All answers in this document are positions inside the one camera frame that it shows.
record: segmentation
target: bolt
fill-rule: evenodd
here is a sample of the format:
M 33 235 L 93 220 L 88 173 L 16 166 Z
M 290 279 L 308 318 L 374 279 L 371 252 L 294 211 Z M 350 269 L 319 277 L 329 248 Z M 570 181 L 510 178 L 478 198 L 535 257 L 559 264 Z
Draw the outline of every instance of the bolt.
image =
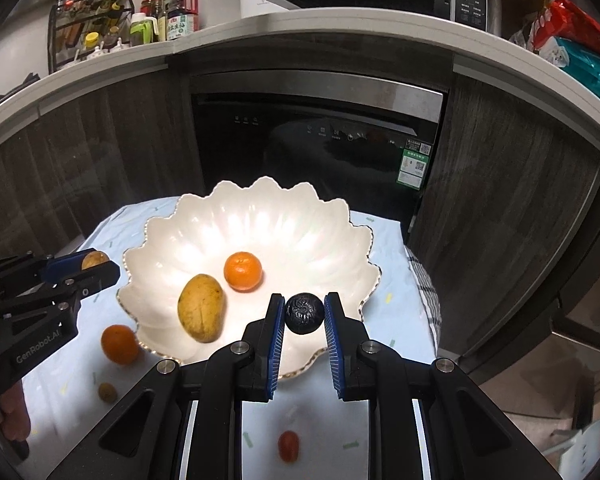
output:
M 377 354 L 379 351 L 381 351 L 382 344 L 380 344 L 378 341 L 370 339 L 369 341 L 363 342 L 360 347 L 362 348 L 363 352 L 368 354 Z
M 442 358 L 436 361 L 436 368 L 440 370 L 443 374 L 448 374 L 452 372 L 456 365 L 451 359 Z
M 233 352 L 234 354 L 245 354 L 249 351 L 249 343 L 247 343 L 246 341 L 236 341 L 235 343 L 231 344 L 231 352 Z
M 158 373 L 165 375 L 170 374 L 176 369 L 176 363 L 171 359 L 163 359 L 157 365 L 155 365 L 155 369 L 158 370 Z

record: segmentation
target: cherry tomato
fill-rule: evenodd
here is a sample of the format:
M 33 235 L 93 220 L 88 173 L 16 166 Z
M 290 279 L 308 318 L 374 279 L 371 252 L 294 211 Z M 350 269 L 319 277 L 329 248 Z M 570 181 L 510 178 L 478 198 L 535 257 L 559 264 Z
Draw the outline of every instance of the cherry tomato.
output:
M 300 439 L 298 435 L 293 431 L 285 431 L 278 439 L 278 452 L 280 458 L 288 463 L 292 464 L 298 460 L 298 453 L 300 452 Z

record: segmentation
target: yellow bottle cap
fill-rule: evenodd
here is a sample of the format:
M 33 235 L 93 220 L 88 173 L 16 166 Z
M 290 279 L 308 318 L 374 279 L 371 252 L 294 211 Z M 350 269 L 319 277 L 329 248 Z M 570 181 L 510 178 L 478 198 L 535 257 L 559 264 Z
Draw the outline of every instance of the yellow bottle cap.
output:
M 98 44 L 100 35 L 97 32 L 90 32 L 87 37 L 84 38 L 84 46 L 86 48 L 92 48 Z

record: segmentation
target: striped cloth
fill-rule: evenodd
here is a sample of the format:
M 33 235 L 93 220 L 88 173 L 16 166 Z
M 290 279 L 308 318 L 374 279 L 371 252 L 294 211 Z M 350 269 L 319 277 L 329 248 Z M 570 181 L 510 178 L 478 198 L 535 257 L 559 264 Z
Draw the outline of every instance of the striped cloth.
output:
M 442 324 L 442 316 L 440 314 L 440 302 L 438 301 L 438 294 L 436 289 L 433 288 L 431 278 L 427 274 L 423 265 L 418 261 L 414 254 L 409 250 L 407 246 L 404 247 L 407 253 L 407 260 L 411 267 L 418 282 L 418 290 L 420 291 L 420 297 L 424 305 L 424 310 L 427 313 L 427 320 L 429 321 L 429 329 L 431 330 L 431 337 L 433 338 L 433 346 L 438 353 L 438 342 L 440 341 L 440 325 Z

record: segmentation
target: white scalloped bowl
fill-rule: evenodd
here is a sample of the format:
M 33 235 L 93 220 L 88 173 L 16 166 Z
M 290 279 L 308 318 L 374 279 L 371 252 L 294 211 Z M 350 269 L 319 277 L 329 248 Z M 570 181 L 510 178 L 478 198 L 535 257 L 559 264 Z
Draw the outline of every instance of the white scalloped bowl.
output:
M 264 317 L 274 292 L 288 299 L 335 291 L 346 316 L 362 319 L 380 281 L 368 260 L 372 239 L 369 227 L 351 224 L 344 200 L 324 202 L 308 183 L 281 189 L 269 177 L 248 188 L 223 181 L 205 198 L 183 195 L 168 218 L 147 221 L 142 246 L 125 251 L 129 283 L 118 301 L 138 322 L 145 349 L 189 364 L 239 340 L 247 323 Z M 253 292 L 236 292 L 224 279 L 224 262 L 237 251 L 262 263 L 264 279 Z M 222 333 L 206 344 L 187 335 L 177 314 L 182 289 L 200 273 L 218 280 L 226 296 Z M 325 350 L 322 327 L 303 336 L 285 327 L 280 377 L 303 372 Z

